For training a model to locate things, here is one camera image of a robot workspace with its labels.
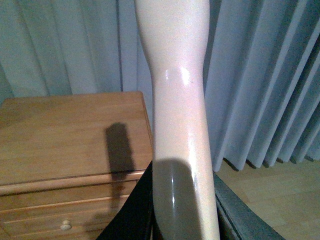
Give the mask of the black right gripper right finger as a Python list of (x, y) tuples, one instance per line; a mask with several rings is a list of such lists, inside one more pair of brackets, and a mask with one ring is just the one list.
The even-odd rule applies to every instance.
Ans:
[(283, 240), (216, 174), (214, 188), (221, 240)]

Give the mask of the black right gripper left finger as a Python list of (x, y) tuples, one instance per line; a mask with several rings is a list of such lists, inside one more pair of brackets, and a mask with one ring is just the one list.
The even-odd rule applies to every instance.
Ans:
[(153, 207), (153, 163), (151, 162), (133, 191), (98, 240), (151, 239)]

